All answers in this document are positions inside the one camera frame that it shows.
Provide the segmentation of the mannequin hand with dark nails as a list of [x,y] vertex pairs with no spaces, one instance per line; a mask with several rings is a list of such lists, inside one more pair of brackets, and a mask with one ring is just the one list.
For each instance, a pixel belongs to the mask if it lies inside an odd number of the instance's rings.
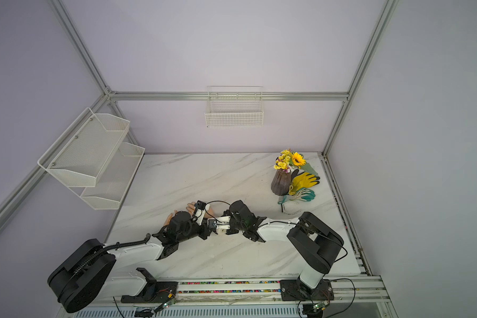
[[[192,215],[192,214],[194,214],[194,212],[196,211],[195,205],[196,205],[196,202],[194,202],[194,201],[193,201],[193,202],[190,202],[190,203],[187,204],[185,210],[186,210],[189,214]],[[170,214],[168,215],[168,217],[166,218],[166,220],[164,221],[163,226],[169,225],[169,223],[170,223],[172,217],[174,217],[177,212],[178,212],[178,210],[175,209],[172,213],[170,213]],[[207,209],[207,212],[208,212],[208,214],[205,215],[205,218],[209,218],[209,216],[212,216],[212,217],[215,216],[215,214],[214,214],[214,212],[213,212],[213,209],[212,209],[211,207],[209,207],[209,208]]]

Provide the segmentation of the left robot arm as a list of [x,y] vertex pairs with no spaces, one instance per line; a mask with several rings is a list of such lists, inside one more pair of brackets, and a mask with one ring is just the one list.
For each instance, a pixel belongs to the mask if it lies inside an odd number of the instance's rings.
[[204,215],[201,210],[178,211],[159,232],[139,241],[104,245],[89,239],[50,274],[47,284],[67,313],[103,298],[165,306],[177,283],[159,282],[141,263],[165,259],[191,238],[208,238],[210,223]]

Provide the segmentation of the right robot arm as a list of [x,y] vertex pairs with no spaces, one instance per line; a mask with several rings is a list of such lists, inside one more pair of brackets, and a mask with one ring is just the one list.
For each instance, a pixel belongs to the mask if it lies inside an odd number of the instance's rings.
[[242,233],[253,242],[291,243],[306,262],[298,276],[298,285],[309,292],[317,289],[323,277],[341,259],[339,253],[346,250],[340,234],[308,211],[297,219],[275,220],[257,217],[242,201],[236,201],[223,215],[229,218],[228,235]]

